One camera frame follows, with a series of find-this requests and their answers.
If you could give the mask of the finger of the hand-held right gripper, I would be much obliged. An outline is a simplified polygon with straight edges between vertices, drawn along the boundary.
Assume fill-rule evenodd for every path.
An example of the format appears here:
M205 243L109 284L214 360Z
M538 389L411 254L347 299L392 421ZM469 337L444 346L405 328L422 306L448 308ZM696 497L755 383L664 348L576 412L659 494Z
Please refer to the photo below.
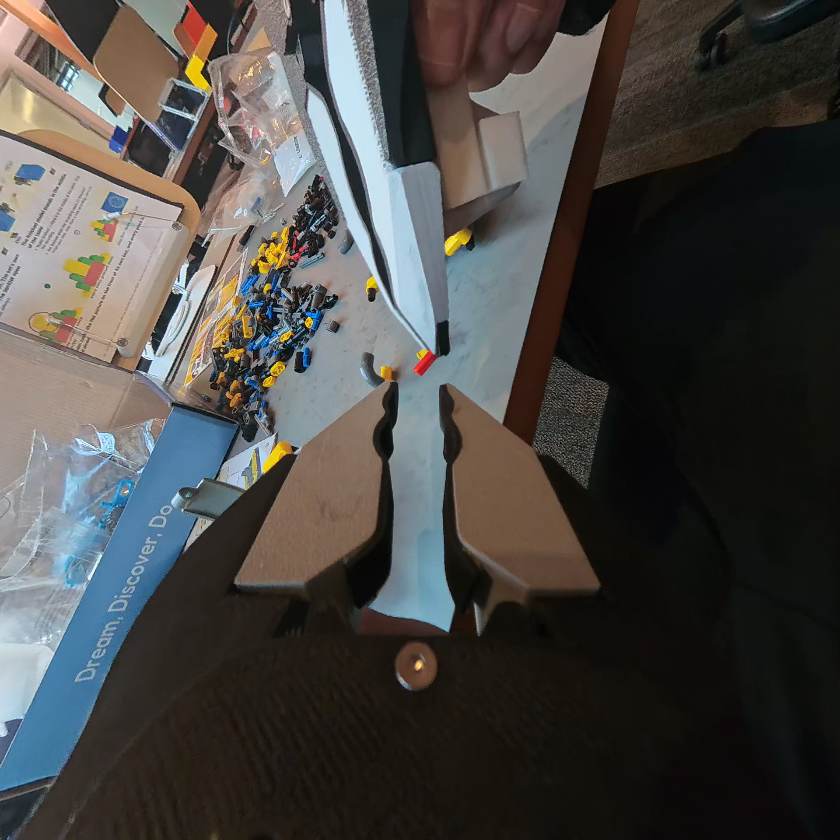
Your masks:
M393 313L424 348L449 352L442 209L433 164L392 170L377 140L349 2L322 2L328 117L322 154L355 244Z

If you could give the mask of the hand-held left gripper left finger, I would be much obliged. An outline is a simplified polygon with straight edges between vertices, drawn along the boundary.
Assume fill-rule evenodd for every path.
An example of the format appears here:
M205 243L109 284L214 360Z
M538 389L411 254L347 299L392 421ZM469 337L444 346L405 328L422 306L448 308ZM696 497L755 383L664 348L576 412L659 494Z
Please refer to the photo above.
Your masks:
M391 571L398 384L378 385L299 450L235 578L247 592L375 598Z

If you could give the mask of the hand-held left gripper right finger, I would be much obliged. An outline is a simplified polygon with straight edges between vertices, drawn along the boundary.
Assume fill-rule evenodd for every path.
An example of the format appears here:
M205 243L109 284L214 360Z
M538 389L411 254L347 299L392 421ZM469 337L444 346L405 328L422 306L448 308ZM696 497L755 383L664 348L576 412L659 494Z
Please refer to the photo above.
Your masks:
M453 385L438 391L444 435L444 566L458 613L485 631L500 606L601 589L537 453Z

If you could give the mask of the yellow and black brick assembly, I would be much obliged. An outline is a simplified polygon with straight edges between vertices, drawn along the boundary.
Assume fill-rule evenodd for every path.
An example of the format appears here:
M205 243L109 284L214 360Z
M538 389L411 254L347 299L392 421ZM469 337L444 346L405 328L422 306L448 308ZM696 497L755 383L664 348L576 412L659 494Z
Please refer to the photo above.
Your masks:
M275 442L274 447L265 453L261 447L265 448L266 444L258 444L249 450L251 458L241 474L245 480L242 487L220 479L204 478L197 487L179 489L171 500L171 506L196 518L216 520L282 459L298 452L298 447L288 441Z

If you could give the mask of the pile of small brick parts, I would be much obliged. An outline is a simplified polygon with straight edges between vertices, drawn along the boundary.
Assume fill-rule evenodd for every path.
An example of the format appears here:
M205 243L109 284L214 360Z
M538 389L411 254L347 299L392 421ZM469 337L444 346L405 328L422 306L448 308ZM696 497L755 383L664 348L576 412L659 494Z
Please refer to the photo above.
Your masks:
M289 223L259 241L240 288L243 304L229 341L213 350L217 410L236 422L246 443L275 432L268 395L288 369L309 367L308 344L338 301L322 284L294 285L300 269L325 256L340 213L326 178L315 174Z

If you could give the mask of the person's right hand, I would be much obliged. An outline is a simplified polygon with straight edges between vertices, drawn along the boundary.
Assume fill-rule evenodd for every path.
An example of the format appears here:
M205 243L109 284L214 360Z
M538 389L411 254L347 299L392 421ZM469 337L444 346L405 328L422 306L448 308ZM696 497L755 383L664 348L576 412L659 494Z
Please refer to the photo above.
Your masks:
M558 32L565 1L412 1L416 50L427 89L467 81L484 91L524 75Z

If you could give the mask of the instruction booklet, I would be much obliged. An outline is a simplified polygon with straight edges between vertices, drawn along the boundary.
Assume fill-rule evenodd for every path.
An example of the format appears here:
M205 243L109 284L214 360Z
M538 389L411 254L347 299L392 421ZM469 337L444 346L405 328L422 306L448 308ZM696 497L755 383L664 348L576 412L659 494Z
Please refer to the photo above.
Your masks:
M279 442L277 434L272 434L258 443L251 444L237 455L223 462L222 466L219 469L216 479L228 482L232 485L238 485L239 487L242 487L245 484L245 480L244 477L241 476L241 474L248 465L248 462L251 458L249 450L256 445L265 444L265 448L260 448L261 451L265 453L267 450L271 450L274 447L275 442ZM202 518L196 518L187 514L185 515L194 518L196 521L195 524L193 524L192 530L190 531L185 542L184 548L187 549L215 520L206 520Z

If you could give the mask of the clear plastic bag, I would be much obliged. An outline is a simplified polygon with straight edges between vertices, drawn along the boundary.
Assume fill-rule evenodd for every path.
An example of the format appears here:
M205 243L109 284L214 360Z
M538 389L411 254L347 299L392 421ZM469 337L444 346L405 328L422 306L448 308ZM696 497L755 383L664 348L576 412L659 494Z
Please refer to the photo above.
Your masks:
M209 68L219 144L241 164L237 181L221 195L210 234L234 233L277 212L283 195L273 162L279 144L305 130L279 54L259 49L214 60Z

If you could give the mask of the blue cardboard kit box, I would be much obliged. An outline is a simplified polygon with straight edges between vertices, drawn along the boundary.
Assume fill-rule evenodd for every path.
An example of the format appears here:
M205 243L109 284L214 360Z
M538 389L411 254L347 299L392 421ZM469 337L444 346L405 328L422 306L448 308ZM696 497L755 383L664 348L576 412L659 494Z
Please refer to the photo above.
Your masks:
M132 624L192 529L172 499L179 489L215 477L236 434L220 416L172 407L3 758L2 791L53 778L67 763Z

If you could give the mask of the sticker sheet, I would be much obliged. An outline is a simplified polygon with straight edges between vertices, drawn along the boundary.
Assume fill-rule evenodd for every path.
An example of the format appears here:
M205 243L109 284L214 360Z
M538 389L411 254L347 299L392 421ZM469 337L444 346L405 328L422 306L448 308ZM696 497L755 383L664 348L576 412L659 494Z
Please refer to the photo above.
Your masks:
M194 338L187 345L185 387L194 393L211 397L211 377L215 373L214 349L229 341L236 313L243 304L240 290L249 267L246 254L222 270L208 289L199 311Z

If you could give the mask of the white stand base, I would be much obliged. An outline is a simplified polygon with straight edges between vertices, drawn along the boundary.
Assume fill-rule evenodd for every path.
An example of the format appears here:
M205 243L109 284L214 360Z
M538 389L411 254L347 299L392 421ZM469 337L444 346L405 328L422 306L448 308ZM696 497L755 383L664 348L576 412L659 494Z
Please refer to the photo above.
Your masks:
M156 364L173 361L203 309L204 298L217 273L209 264L187 277L183 266L146 345L145 358Z

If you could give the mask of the clear bags of brick parts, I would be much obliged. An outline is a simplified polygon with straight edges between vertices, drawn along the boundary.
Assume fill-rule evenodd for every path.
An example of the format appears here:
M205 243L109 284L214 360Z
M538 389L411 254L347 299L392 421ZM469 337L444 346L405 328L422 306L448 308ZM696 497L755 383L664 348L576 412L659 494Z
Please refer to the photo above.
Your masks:
M2 645L57 650L164 425L33 431L23 473L2 489Z

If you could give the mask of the laminated instruction sign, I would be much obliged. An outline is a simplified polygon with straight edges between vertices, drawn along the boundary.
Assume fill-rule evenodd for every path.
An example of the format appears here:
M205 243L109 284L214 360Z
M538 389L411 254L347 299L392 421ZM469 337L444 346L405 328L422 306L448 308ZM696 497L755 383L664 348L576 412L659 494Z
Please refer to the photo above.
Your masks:
M201 212L180 185L41 129L1 135L1 325L134 369Z

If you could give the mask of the black office chair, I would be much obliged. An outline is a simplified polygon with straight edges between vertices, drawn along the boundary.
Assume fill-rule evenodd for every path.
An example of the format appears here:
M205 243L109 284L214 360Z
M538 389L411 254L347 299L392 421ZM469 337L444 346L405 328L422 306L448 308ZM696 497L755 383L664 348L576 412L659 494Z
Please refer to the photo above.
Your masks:
M751 41L764 45L792 37L838 11L838 1L732 2L700 31L695 71L706 72L726 63L726 30L740 19Z

